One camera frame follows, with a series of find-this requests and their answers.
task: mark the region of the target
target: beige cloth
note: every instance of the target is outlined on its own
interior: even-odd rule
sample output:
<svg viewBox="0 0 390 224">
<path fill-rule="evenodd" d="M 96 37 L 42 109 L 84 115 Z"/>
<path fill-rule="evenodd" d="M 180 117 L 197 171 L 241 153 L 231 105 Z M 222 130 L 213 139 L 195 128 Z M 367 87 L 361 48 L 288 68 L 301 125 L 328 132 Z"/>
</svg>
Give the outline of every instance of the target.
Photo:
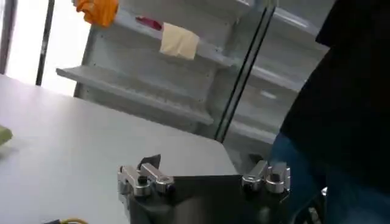
<svg viewBox="0 0 390 224">
<path fill-rule="evenodd" d="M 160 52 L 162 54 L 194 60 L 199 37 L 184 28 L 164 23 L 163 39 Z"/>
</svg>

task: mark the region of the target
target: blue jeans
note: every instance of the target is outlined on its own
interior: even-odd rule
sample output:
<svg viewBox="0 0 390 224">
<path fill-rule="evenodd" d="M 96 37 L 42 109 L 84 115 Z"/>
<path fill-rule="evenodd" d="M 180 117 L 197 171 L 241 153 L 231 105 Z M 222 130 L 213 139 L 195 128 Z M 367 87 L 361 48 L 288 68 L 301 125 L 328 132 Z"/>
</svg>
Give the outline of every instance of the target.
<svg viewBox="0 0 390 224">
<path fill-rule="evenodd" d="M 312 164 L 281 133 L 272 146 L 270 161 L 285 161 L 291 168 L 290 220 L 294 220 L 321 189 L 328 187 L 326 224 L 390 223 L 390 195 L 362 186 L 326 164 Z"/>
</svg>

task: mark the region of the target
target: table surface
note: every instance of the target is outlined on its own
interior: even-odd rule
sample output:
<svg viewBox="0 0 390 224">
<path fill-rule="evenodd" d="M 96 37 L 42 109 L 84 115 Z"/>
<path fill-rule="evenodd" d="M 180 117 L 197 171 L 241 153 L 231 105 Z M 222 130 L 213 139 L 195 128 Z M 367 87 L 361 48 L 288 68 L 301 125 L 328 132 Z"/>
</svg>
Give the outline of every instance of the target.
<svg viewBox="0 0 390 224">
<path fill-rule="evenodd" d="M 0 124 L 14 135 L 0 147 L 0 223 L 129 223 L 118 200 L 118 167 L 158 153 L 168 175 L 236 174 L 214 140 L 4 75 L 0 108 Z"/>
</svg>

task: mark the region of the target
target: metal clamp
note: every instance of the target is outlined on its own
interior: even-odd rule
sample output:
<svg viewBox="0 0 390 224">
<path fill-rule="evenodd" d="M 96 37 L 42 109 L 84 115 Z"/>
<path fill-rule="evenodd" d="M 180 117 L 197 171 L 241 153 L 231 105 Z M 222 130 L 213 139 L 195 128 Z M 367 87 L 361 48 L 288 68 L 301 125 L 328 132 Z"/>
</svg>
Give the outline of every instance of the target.
<svg viewBox="0 0 390 224">
<path fill-rule="evenodd" d="M 152 182 L 155 183 L 157 192 L 167 194 L 174 189 L 173 177 L 164 175 L 157 168 L 150 163 L 144 163 L 140 167 L 140 173 L 147 176 Z"/>
<path fill-rule="evenodd" d="M 286 163 L 276 163 L 268 168 L 268 175 L 265 179 L 266 188 L 269 192 L 281 194 L 290 190 L 291 173 Z"/>
<path fill-rule="evenodd" d="M 258 191 L 261 187 L 263 177 L 266 175 L 268 162 L 260 160 L 256 166 L 242 178 L 242 186 L 249 186 L 252 191 Z"/>
<path fill-rule="evenodd" d="M 118 191 L 121 195 L 133 193 L 134 196 L 151 194 L 151 184 L 147 177 L 140 175 L 132 166 L 121 166 L 118 172 Z"/>
<path fill-rule="evenodd" d="M 281 194 L 290 190 L 290 168 L 286 163 L 276 163 L 268 166 L 268 162 L 261 160 L 246 175 L 242 177 L 243 187 L 249 187 L 252 191 L 259 191 L 265 184 L 269 192 Z"/>
</svg>

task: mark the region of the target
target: shelf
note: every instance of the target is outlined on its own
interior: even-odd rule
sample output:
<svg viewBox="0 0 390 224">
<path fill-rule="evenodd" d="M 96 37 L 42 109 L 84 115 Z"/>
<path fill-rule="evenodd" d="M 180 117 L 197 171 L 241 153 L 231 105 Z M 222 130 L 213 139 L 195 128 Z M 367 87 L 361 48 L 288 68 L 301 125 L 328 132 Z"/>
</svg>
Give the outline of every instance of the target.
<svg viewBox="0 0 390 224">
<path fill-rule="evenodd" d="M 207 113 L 204 104 L 190 97 L 180 96 L 152 86 L 141 80 L 124 77 L 109 69 L 79 66 L 57 69 L 57 74 L 101 91 L 159 108 L 203 124 L 213 123 L 213 118 Z"/>
<path fill-rule="evenodd" d="M 310 23 L 309 21 L 299 16 L 289 13 L 288 11 L 280 7 L 277 7 L 275 9 L 274 16 L 278 20 L 283 21 L 284 23 L 287 23 L 291 26 L 294 26 L 306 33 L 309 33 L 312 36 L 316 36 L 319 32 L 319 28 L 316 27 L 314 24 Z"/>
<path fill-rule="evenodd" d="M 268 144 L 273 144 L 276 138 L 276 134 L 269 131 L 260 130 L 255 127 L 251 127 L 242 122 L 232 121 L 230 123 L 230 131 L 235 132 L 239 135 L 246 136 L 248 138 L 256 139 L 259 141 L 266 142 Z"/>
<path fill-rule="evenodd" d="M 251 74 L 256 78 L 269 81 L 273 84 L 284 87 L 286 89 L 290 89 L 290 90 L 297 92 L 297 93 L 300 91 L 300 89 L 305 84 L 305 82 L 298 82 L 298 81 L 294 81 L 292 79 L 288 79 L 288 78 L 283 77 L 279 74 L 271 72 L 270 70 L 267 70 L 265 68 L 261 68 L 258 66 L 254 66 L 252 68 Z"/>
<path fill-rule="evenodd" d="M 155 30 L 137 22 L 135 17 L 135 15 L 125 10 L 118 10 L 115 17 L 115 23 L 132 31 L 149 36 L 158 41 L 162 40 L 162 31 Z M 200 40 L 198 44 L 196 54 L 225 67 L 229 67 L 234 64 L 234 61 L 232 59 L 225 57 L 221 54 L 221 50 L 219 48 L 210 43 L 203 42 L 202 40 Z"/>
<path fill-rule="evenodd" d="M 187 0 L 187 2 L 220 18 L 232 18 L 234 21 L 248 13 L 255 5 L 255 0 Z"/>
</svg>

